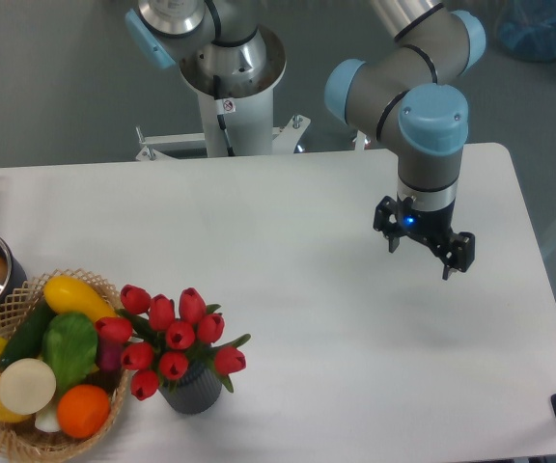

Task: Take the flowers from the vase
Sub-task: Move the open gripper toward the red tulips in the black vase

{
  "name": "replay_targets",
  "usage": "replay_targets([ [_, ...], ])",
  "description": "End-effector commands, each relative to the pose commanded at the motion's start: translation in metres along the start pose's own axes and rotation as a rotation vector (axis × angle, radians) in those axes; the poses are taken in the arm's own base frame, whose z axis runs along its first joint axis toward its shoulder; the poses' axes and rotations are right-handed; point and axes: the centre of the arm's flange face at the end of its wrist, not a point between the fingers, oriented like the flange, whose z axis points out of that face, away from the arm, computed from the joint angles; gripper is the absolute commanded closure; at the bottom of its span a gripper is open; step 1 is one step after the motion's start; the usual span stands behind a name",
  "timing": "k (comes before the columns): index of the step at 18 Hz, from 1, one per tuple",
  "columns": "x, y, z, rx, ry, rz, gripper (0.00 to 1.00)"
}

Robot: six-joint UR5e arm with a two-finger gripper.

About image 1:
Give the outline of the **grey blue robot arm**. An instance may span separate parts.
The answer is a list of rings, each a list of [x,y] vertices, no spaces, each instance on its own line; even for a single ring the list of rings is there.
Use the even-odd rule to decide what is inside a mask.
[[[350,59],[324,89],[329,112],[396,154],[398,187],[373,226],[391,249],[408,237],[446,272],[475,258],[473,234],[452,230],[468,104],[452,86],[484,54],[480,21],[439,1],[377,1],[395,50],[368,64]],[[158,68],[176,67],[198,97],[208,155],[268,154],[273,90],[286,67],[283,44],[258,20],[253,1],[140,1],[125,25]]]

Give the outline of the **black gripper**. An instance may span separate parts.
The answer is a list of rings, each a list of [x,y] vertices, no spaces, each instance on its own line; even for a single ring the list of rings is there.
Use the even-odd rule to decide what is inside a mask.
[[[412,199],[394,200],[386,196],[376,206],[373,229],[387,240],[389,252],[394,253],[406,236],[442,261],[444,281],[456,270],[468,270],[475,260],[476,239],[471,232],[453,231],[455,203],[435,211],[421,211],[413,205]]]

